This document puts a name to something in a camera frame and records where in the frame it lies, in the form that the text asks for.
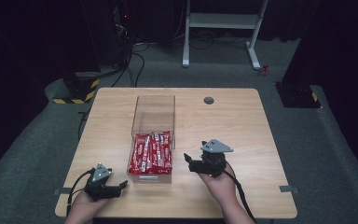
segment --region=gray carpet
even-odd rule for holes
[[[205,42],[193,40],[202,48]],[[190,66],[182,67],[182,47],[139,45],[145,58],[138,87],[254,88],[265,107],[282,165],[294,194],[298,216],[275,223],[358,223],[358,162],[332,115],[321,87],[313,86],[323,108],[284,108],[274,83],[281,81],[298,41],[257,41],[257,56],[270,73],[253,70],[243,41],[214,43],[190,50]],[[136,75],[142,65],[132,56]],[[104,77],[98,88],[110,87],[118,75]],[[52,98],[61,80],[46,88]],[[124,73],[116,87],[129,87]],[[78,125],[87,105],[49,103],[13,143],[0,161],[0,223],[63,223],[54,209],[54,195],[66,178],[78,142]]]

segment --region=wire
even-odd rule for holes
[[[129,72],[129,75],[130,75],[131,87],[134,87],[135,83],[133,81],[132,71],[129,67],[127,67],[127,72]]]
[[[214,43],[217,44],[236,44],[236,43],[240,43],[240,42],[245,42],[247,40],[247,38],[239,38],[239,37],[233,37],[233,40],[220,40],[218,38],[216,38],[214,40]]]
[[[191,45],[191,44],[188,44],[188,45],[193,49],[208,49],[213,45],[213,43],[214,43],[214,40],[213,40],[213,38],[211,38],[211,43],[208,46],[204,47],[204,48],[195,47],[194,45]]]
[[[234,170],[232,169],[231,165],[228,162],[227,162],[227,165],[229,165],[229,167],[231,168],[232,172],[234,172]],[[251,209],[249,208],[249,205],[245,200],[245,193],[243,192],[241,183],[238,182],[237,178],[235,177],[235,173],[233,173],[234,175],[232,175],[229,172],[227,172],[226,170],[223,170],[223,173],[228,175],[234,181],[235,185],[237,186],[238,193],[240,194],[241,201],[242,201],[243,206],[245,207],[246,212],[248,213],[248,215],[252,219],[252,221],[254,223],[256,223],[255,217],[253,216],[253,214],[251,212]]]
[[[136,55],[136,56],[140,57],[141,60],[142,60],[142,66],[141,66],[141,69],[139,70],[138,74],[136,75],[135,84],[134,84],[134,87],[137,87],[137,86],[138,86],[139,76],[141,75],[141,72],[142,72],[142,70],[143,70],[144,67],[145,67],[145,58],[142,57],[142,55],[137,54],[137,53],[133,53],[133,55]]]
[[[204,6],[204,4],[205,4],[205,0],[202,0],[202,5],[201,5],[201,7],[200,7],[200,13],[202,12],[202,10],[203,10],[203,6]]]
[[[186,33],[183,33],[183,34],[181,34],[181,35],[175,37],[174,40],[180,39],[180,37],[182,37],[182,36],[184,36],[184,35],[186,35]]]
[[[78,189],[77,191],[72,193],[72,196],[74,196],[76,193],[78,193],[79,191],[83,190],[83,189]]]
[[[179,25],[178,29],[176,30],[175,34],[173,35],[173,39],[175,39],[175,36],[178,35],[180,27],[182,26],[182,20],[183,20],[183,12],[185,11],[185,0],[182,1],[182,14],[180,15]]]
[[[94,171],[95,171],[95,168],[92,168],[92,169],[86,171],[83,175],[81,175],[76,180],[75,184],[72,186],[71,191],[69,192],[68,202],[67,202],[67,205],[66,205],[66,215],[67,216],[69,215],[69,212],[71,211],[71,208],[72,208],[72,196],[74,196],[74,190],[75,190],[75,187],[76,187],[77,183],[80,181],[81,178],[83,178],[83,176],[91,175]]]
[[[146,48],[144,49],[138,49],[138,50],[133,50],[132,52],[142,52],[142,51],[145,51],[147,49],[150,48],[150,43],[149,42],[146,42],[146,43],[137,43],[137,44],[134,44],[133,46],[141,46],[141,45],[146,45]]]
[[[120,80],[120,78],[123,76],[124,72],[126,72],[126,69],[123,69],[123,71],[121,72],[120,76],[118,76],[118,78],[116,79],[116,81],[112,84],[111,87],[114,87],[118,81]]]
[[[80,123],[79,123],[79,127],[77,129],[77,141],[80,141],[80,136],[81,136],[81,126],[83,124],[83,122],[87,121],[87,116],[89,115],[89,112],[91,111],[91,108],[86,111],[86,112],[78,112],[77,114],[81,114],[82,117],[81,117],[81,120],[80,120]]]

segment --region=black cable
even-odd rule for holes
[[[147,45],[146,48],[133,50],[132,52],[142,52],[142,51],[145,51],[145,50],[147,50],[147,49],[150,48],[150,45],[151,45],[151,44],[150,44],[149,42],[142,43],[142,44],[135,44],[134,46],[141,46],[141,45],[143,45],[143,44],[146,44],[146,45]]]
[[[137,54],[137,53],[133,53],[133,55],[136,55],[136,56],[138,56],[138,57],[140,57],[140,58],[142,59],[141,69],[139,70],[138,74],[136,75],[136,79],[135,79],[135,85],[134,85],[134,87],[137,87],[137,86],[138,86],[139,76],[141,75],[141,72],[142,72],[142,70],[144,69],[144,66],[145,66],[145,58],[142,57],[142,55]]]
[[[213,43],[214,43],[214,38],[213,38],[213,36],[209,36],[209,38],[205,38],[204,36],[200,36],[200,37],[198,37],[197,38],[197,40],[199,40],[199,41],[203,41],[203,42],[206,42],[206,41],[211,41],[210,42],[210,44],[208,45],[208,46],[206,46],[206,47],[204,47],[204,48],[198,48],[198,47],[195,47],[194,45],[191,45],[191,44],[188,44],[191,48],[193,48],[193,49],[208,49],[208,48],[210,48],[212,45],[213,45]]]
[[[77,114],[81,114],[81,120],[79,123],[79,127],[77,128],[77,141],[80,141],[80,136],[81,136],[81,125],[83,124],[83,122],[87,121],[87,116],[89,115],[89,112],[91,111],[91,108],[86,111],[86,112],[78,112]]]
[[[94,77],[83,77],[82,79],[88,80],[88,79],[100,79],[100,78],[103,78],[103,77],[110,77],[110,76],[115,75],[115,74],[117,74],[117,73],[119,73],[121,71],[121,68],[114,68],[114,67],[112,67],[112,68],[114,70],[106,72],[106,73],[103,73],[103,74],[100,74],[98,76],[94,76]]]
[[[74,196],[76,193],[78,193],[79,191],[83,190],[83,189],[78,189],[77,191],[72,193],[72,196]]]
[[[112,84],[111,87],[114,87],[118,81],[120,80],[120,78],[123,76],[123,74],[126,72],[126,69],[123,69],[123,71],[121,72],[120,76],[118,76],[118,78],[116,79],[115,83]]]
[[[71,211],[71,208],[72,208],[72,196],[74,196],[74,190],[75,190],[75,187],[76,187],[77,183],[80,181],[81,178],[83,178],[83,176],[93,174],[94,170],[95,170],[95,168],[92,168],[92,169],[86,171],[83,175],[81,175],[76,180],[75,184],[72,186],[71,191],[69,192],[68,202],[67,202],[67,205],[66,205],[66,215],[67,216],[69,215],[69,212]]]
[[[131,71],[130,67],[127,67],[127,72],[129,72],[129,75],[130,75],[131,87],[134,87],[135,82],[133,81],[133,75],[132,75],[132,71]]]
[[[233,37],[233,40],[220,40],[219,38],[216,38],[214,40],[214,43],[217,44],[236,44],[236,43],[240,43],[240,42],[246,42],[247,38],[239,38],[239,37]]]
[[[227,165],[229,165],[229,167],[231,168],[231,170],[234,172],[234,170],[232,169],[231,165],[230,165],[228,162],[227,162]],[[241,201],[242,201],[243,206],[245,207],[246,212],[248,213],[248,215],[249,215],[249,217],[252,219],[252,221],[253,221],[254,223],[257,223],[256,220],[255,220],[255,217],[253,216],[253,214],[252,214],[252,212],[251,212],[251,209],[249,208],[248,203],[247,203],[246,200],[245,200],[245,193],[243,192],[241,183],[237,180],[237,178],[235,177],[235,174],[232,175],[232,174],[230,174],[229,172],[227,172],[226,170],[223,170],[223,173],[225,173],[226,175],[228,175],[228,176],[234,181],[235,185],[237,186],[238,193],[240,194]]]
[[[176,30],[176,32],[175,32],[175,34],[173,35],[173,38],[175,38],[177,35],[178,35],[178,33],[179,33],[179,30],[180,30],[180,28],[181,28],[181,26],[182,26],[182,21],[183,21],[183,17],[184,17],[184,15],[185,15],[185,10],[186,10],[186,8],[185,8],[185,0],[183,0],[182,1],[182,14],[180,15],[180,20],[179,20],[179,25],[178,25],[178,29]]]

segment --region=black curtain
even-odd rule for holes
[[[358,160],[358,0],[321,0],[283,85],[320,85]]]
[[[269,0],[258,38],[281,41],[301,38],[319,0]]]
[[[0,1],[0,159],[48,103],[60,77],[48,55],[40,1]]]

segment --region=forearm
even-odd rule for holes
[[[84,204],[74,204],[65,220],[65,224],[83,224],[95,216],[96,210]]]
[[[254,224],[238,201],[220,203],[220,207],[227,224]]]

